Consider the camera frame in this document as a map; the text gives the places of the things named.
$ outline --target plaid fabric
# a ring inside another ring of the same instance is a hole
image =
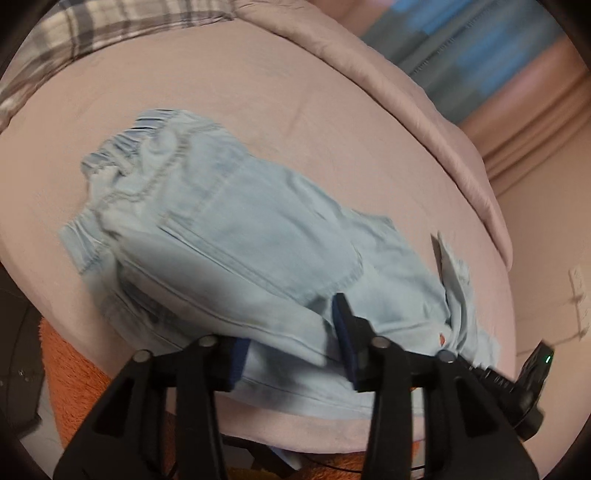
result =
[[[60,0],[0,79],[0,133],[50,77],[122,40],[233,18],[230,0]]]

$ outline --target pink bedsheet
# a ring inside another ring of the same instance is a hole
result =
[[[19,286],[84,356],[118,371],[131,349],[99,316],[57,231],[86,201],[85,154],[144,109],[184,108],[224,124],[253,154],[303,173],[344,205],[391,217],[436,274],[432,237],[441,232],[470,267],[479,323],[499,340],[499,368],[512,375],[510,243],[468,140],[395,67],[384,63],[382,72],[379,56],[363,59],[366,47],[314,7],[259,2],[238,15],[270,28],[278,22],[273,28],[309,41],[321,58],[340,59],[339,70],[234,20],[129,40],[60,72],[0,135],[0,258]],[[312,30],[320,40],[310,40]],[[318,421],[227,399],[219,409],[225,433],[309,452],[365,448],[366,420]]]

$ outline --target light blue denim shorts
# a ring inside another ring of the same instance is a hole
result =
[[[341,207],[186,111],[144,112],[82,162],[84,210],[60,232],[104,318],[156,354],[207,333],[251,338],[231,397],[324,419],[371,416],[343,375],[330,299],[405,349],[494,365],[467,266],[443,242],[443,282],[390,219]],[[421,413],[420,402],[415,414]]]

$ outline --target light switch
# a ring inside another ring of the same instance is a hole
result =
[[[579,331],[584,336],[589,331],[591,320],[591,298],[587,294],[587,286],[583,276],[583,270],[577,265],[569,270],[570,283],[573,286],[574,300],[577,306],[579,318]]]

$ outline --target pink curtain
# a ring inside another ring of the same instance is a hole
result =
[[[567,37],[531,62],[461,124],[497,195],[591,118],[591,75]]]

